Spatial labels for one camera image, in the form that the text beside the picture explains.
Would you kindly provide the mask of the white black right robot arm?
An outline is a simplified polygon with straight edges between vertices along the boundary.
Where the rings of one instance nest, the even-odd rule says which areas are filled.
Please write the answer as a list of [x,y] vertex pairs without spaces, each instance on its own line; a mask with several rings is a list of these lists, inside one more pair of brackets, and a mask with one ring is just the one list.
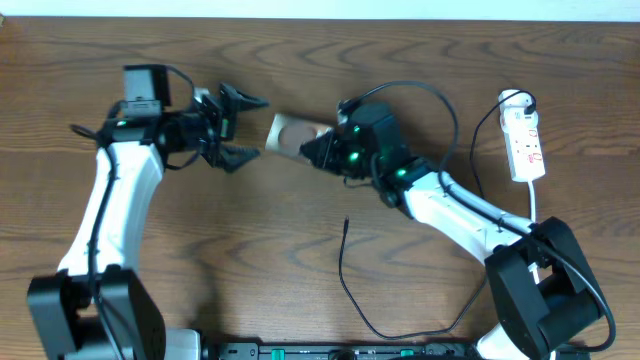
[[427,224],[485,267],[497,325],[474,345],[483,359],[558,359],[591,352],[570,340],[610,307],[576,237],[563,221],[542,223],[505,212],[413,154],[385,103],[352,110],[340,131],[302,143],[315,168],[372,181],[382,200]]

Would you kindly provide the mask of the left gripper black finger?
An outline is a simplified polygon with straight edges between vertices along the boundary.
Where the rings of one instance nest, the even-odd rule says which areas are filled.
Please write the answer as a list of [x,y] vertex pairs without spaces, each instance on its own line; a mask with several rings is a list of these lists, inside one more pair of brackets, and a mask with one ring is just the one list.
[[266,108],[270,105],[267,99],[249,95],[228,83],[221,83],[219,91],[223,114],[229,120],[236,118],[240,112]]
[[256,148],[222,144],[216,155],[215,166],[226,173],[233,173],[259,156],[260,151]]

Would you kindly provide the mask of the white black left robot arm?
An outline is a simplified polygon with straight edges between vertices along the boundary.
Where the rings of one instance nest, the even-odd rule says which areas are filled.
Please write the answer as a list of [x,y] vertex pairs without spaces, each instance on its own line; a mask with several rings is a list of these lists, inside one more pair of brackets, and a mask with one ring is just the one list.
[[264,98],[229,84],[216,93],[191,87],[182,109],[171,103],[163,64],[127,65],[124,96],[99,130],[75,126],[96,145],[96,177],[78,233],[57,271],[37,276],[27,304],[50,359],[209,359],[194,329],[170,329],[142,284],[140,249],[149,206],[169,158],[187,153],[227,173],[259,154],[233,140],[241,112]]

